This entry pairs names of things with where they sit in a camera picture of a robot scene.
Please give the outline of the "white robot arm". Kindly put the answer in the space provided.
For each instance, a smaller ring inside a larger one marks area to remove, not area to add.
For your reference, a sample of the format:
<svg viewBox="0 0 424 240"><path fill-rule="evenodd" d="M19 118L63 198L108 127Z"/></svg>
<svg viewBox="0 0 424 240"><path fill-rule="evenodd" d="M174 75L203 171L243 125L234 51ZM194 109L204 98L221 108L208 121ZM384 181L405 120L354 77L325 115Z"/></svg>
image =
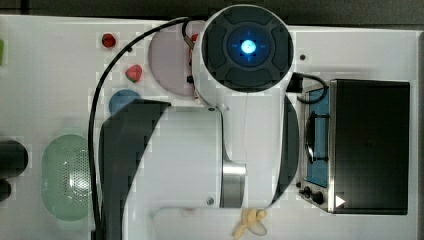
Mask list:
<svg viewBox="0 0 424 240"><path fill-rule="evenodd" d="M165 208L276 202L298 167L293 57L287 26L265 8L210 17L191 52L197 103L135 99L102 124L103 239L154 240Z"/></svg>

